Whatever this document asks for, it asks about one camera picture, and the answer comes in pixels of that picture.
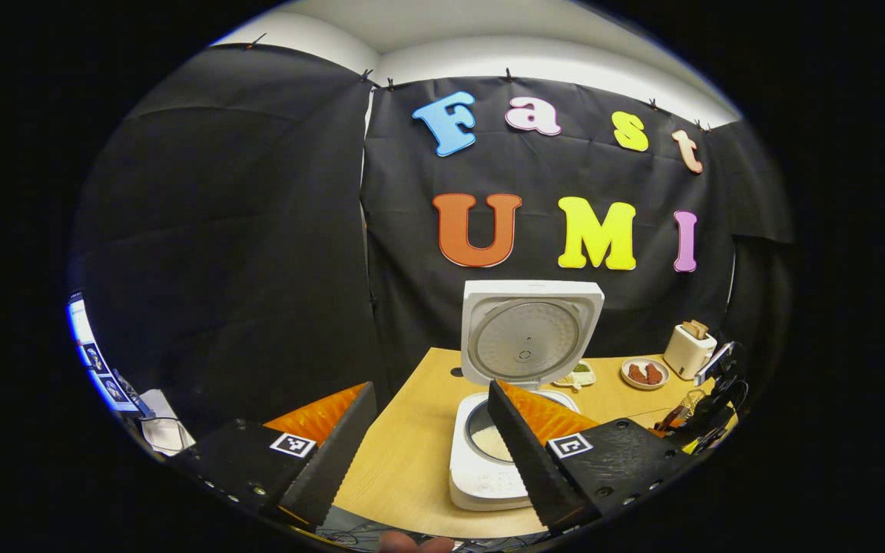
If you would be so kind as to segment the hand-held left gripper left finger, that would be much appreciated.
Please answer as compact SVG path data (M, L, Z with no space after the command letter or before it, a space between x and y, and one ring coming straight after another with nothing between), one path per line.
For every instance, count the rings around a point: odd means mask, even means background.
M315 531L375 418L375 389L363 382L264 425L235 419L170 465L242 512Z

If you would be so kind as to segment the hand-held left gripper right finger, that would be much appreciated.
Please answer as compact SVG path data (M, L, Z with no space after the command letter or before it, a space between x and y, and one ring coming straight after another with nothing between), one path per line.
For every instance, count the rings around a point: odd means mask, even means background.
M553 535L621 517L698 460L628 418L541 444L498 381L489 383L487 407L539 521Z

